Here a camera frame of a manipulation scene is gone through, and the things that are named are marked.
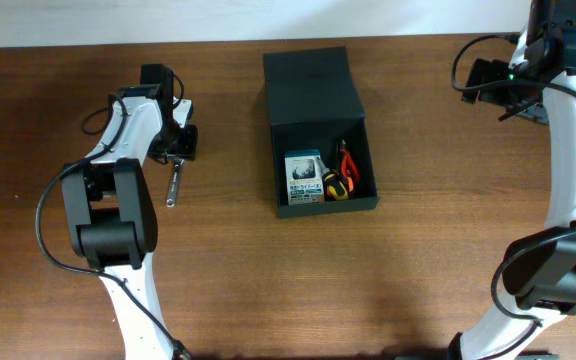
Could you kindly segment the silver adjustable wrench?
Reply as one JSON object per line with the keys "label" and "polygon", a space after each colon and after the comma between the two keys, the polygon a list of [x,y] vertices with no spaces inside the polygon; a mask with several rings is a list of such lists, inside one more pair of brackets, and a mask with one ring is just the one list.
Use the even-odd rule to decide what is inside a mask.
{"label": "silver adjustable wrench", "polygon": [[173,163],[173,171],[168,186],[168,192],[165,200],[165,205],[168,208],[174,208],[177,203],[177,196],[179,193],[179,188],[181,184],[182,169],[184,166],[184,159],[175,159]]}

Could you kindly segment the blue precision screwdriver set box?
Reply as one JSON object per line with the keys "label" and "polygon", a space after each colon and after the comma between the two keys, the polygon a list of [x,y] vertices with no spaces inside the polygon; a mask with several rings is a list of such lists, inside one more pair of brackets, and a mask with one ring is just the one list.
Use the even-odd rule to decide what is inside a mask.
{"label": "blue precision screwdriver set box", "polygon": [[287,200],[290,206],[325,201],[317,149],[285,153]]}

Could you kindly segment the black cardboard box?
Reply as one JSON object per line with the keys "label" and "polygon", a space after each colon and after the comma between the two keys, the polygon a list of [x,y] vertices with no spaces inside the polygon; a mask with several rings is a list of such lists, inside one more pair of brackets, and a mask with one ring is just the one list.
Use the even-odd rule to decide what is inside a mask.
{"label": "black cardboard box", "polygon": [[[365,110],[352,80],[344,47],[268,53],[263,56],[278,216],[293,218],[372,210],[379,195],[366,132]],[[290,151],[317,150],[336,166],[345,143],[359,182],[348,200],[291,205],[286,169]]]}

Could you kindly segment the small red-handled pliers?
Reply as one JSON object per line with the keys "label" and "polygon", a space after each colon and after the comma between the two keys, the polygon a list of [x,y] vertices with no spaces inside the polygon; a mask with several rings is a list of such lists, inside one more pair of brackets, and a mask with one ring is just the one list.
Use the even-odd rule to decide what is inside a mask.
{"label": "small red-handled pliers", "polygon": [[338,142],[337,151],[340,174],[345,179],[350,179],[354,184],[358,184],[360,182],[360,173],[344,140]]}

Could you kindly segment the yellow black screwdriver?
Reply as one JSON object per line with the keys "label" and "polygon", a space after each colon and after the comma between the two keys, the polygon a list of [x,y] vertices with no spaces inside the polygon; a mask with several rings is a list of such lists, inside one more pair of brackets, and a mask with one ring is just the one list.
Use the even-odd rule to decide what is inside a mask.
{"label": "yellow black screwdriver", "polygon": [[325,185],[327,196],[335,201],[348,200],[348,190],[339,176],[329,169],[320,157],[317,158],[317,163],[321,168],[322,181]]}

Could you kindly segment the orange black needle-nose pliers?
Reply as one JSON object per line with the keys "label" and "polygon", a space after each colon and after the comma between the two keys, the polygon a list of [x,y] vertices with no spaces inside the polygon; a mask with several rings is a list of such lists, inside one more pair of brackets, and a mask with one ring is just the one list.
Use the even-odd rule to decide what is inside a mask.
{"label": "orange black needle-nose pliers", "polygon": [[348,197],[352,198],[355,194],[355,184],[350,170],[344,170],[342,173],[342,182],[347,190]]}

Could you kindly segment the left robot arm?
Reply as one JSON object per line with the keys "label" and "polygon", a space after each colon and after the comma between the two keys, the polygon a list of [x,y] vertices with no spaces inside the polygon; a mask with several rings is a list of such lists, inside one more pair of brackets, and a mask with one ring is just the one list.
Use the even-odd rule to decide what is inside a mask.
{"label": "left robot arm", "polygon": [[154,281],[156,211],[143,172],[151,158],[172,164],[166,204],[176,203],[181,168],[195,158],[198,130],[184,87],[163,64],[142,66],[138,84],[108,100],[102,137],[60,177],[74,253],[99,278],[112,303],[128,359],[187,359],[189,350],[167,329]]}

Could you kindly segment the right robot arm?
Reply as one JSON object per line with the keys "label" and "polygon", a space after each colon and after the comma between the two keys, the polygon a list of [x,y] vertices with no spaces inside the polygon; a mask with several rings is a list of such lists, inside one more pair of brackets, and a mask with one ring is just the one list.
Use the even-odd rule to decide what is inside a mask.
{"label": "right robot arm", "polygon": [[534,0],[526,27],[508,41],[510,60],[475,61],[460,92],[467,103],[548,127],[549,209],[542,231],[508,246],[491,308],[453,338],[451,359],[521,359],[539,334],[576,315],[576,0]]}

